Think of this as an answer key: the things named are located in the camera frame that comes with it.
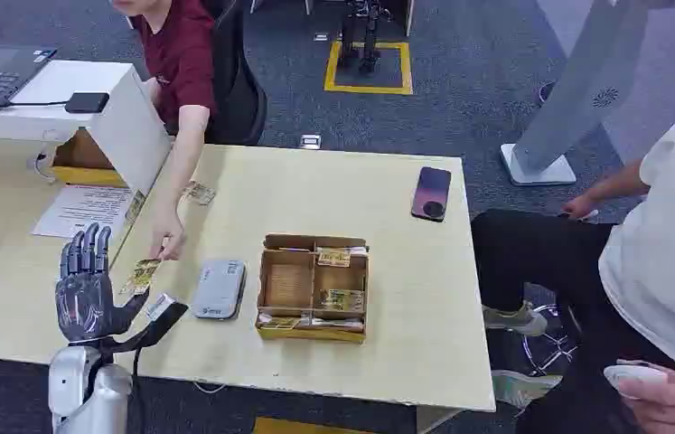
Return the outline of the person's hand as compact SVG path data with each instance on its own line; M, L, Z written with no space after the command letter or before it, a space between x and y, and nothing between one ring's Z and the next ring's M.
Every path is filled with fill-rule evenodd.
M177 208L178 203L159 206L149 249L151 259L177 260L180 258L186 237Z
M576 221L586 221L597 216L596 204L594 197L583 193L565 203L561 208L561 215Z
M644 433L675 433L675 371L665 382L625 378L618 383L623 402Z

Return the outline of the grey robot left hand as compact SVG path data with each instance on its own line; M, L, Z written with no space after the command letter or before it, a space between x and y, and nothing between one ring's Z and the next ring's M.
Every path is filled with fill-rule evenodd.
M121 307L114 304L108 260L110 235L108 226L93 222L78 231L61 251L55 306L60 330L71 343L124 334L149 296L146 291L133 295Z

